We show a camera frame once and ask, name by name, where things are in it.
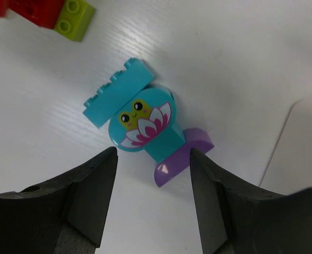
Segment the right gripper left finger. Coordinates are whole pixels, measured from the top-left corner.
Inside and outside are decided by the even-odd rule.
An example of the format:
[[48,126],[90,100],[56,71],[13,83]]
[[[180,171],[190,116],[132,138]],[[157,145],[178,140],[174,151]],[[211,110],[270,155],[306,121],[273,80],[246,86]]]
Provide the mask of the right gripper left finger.
[[94,253],[117,171],[107,148],[84,164],[21,192],[0,193],[0,253]]

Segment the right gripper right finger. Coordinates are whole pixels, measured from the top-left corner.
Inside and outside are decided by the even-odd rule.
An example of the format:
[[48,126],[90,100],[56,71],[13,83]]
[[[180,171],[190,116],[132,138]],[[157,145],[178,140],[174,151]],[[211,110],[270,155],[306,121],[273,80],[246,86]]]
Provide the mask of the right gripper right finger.
[[312,253],[312,187],[281,195],[223,169],[197,149],[190,175],[203,253]]

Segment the purple curved lego base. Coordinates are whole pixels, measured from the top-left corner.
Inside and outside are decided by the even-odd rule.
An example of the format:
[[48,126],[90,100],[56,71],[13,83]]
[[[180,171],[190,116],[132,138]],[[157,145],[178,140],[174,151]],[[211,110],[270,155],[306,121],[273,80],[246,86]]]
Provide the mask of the purple curved lego base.
[[158,187],[162,187],[189,167],[192,148],[207,153],[214,147],[208,133],[203,129],[189,128],[185,129],[183,133],[186,143],[155,166],[154,180]]

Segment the teal character lego figure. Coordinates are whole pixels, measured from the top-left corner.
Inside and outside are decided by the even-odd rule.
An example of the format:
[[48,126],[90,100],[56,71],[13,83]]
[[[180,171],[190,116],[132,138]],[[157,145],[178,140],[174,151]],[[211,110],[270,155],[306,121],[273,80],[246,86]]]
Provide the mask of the teal character lego figure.
[[153,83],[155,75],[143,60],[130,58],[124,67],[85,101],[83,114],[98,129],[108,123],[109,137],[118,148],[145,150],[162,162],[186,142],[176,123],[174,95]]

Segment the red yellow green lego pile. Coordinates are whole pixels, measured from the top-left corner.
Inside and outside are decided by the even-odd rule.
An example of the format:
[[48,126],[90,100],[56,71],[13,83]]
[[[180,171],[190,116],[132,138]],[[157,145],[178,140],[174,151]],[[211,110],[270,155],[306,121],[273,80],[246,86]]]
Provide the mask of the red yellow green lego pile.
[[76,42],[82,41],[96,12],[91,4],[82,0],[0,1],[0,17],[6,17],[8,10]]

